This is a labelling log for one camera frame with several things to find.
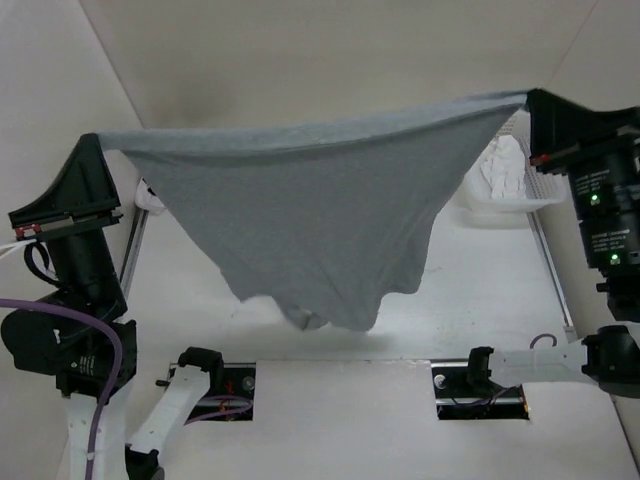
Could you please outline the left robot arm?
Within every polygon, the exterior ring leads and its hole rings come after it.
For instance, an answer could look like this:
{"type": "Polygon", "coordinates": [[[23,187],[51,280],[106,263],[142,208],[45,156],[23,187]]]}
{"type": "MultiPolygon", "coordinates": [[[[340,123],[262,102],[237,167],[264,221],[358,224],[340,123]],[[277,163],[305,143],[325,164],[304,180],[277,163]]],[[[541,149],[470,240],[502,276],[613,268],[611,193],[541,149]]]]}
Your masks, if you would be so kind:
{"type": "Polygon", "coordinates": [[[222,355],[191,347],[142,427],[126,433],[137,326],[104,236],[120,220],[99,137],[80,137],[52,185],[9,218],[27,269],[52,287],[5,299],[2,341],[17,369],[55,379],[67,416],[74,479],[161,479],[161,457],[202,398],[224,387],[222,355]]]}

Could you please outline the grey tank top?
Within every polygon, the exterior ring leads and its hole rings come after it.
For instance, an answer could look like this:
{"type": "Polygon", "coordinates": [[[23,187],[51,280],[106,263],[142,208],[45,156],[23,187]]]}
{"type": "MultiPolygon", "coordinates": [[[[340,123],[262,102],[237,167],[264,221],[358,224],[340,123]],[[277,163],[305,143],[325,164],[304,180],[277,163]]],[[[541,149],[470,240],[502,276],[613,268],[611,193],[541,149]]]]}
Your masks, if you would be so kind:
{"type": "Polygon", "coordinates": [[[102,131],[240,300],[370,330],[421,283],[436,216],[526,101],[498,92],[298,126],[102,131]]]}

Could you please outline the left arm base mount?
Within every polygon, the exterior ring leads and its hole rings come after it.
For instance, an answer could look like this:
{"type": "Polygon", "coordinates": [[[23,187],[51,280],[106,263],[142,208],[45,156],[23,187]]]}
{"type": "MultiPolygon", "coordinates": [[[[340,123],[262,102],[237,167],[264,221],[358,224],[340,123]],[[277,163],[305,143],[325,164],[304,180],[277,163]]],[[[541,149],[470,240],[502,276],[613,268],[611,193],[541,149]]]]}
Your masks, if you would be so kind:
{"type": "Polygon", "coordinates": [[[252,421],[256,373],[255,363],[227,363],[221,382],[210,387],[187,423],[252,421]]]}

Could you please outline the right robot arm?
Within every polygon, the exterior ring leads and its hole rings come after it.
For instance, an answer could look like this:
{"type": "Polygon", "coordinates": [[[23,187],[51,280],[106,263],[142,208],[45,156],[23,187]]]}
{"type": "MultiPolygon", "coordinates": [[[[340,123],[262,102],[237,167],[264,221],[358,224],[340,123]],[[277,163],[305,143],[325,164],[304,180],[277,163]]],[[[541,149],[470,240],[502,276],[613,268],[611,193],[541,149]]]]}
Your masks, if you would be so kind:
{"type": "Polygon", "coordinates": [[[588,267],[612,324],[564,346],[471,350],[464,384],[575,382],[639,396],[639,110],[597,111],[543,89],[528,93],[530,163],[567,178],[588,267]]]}

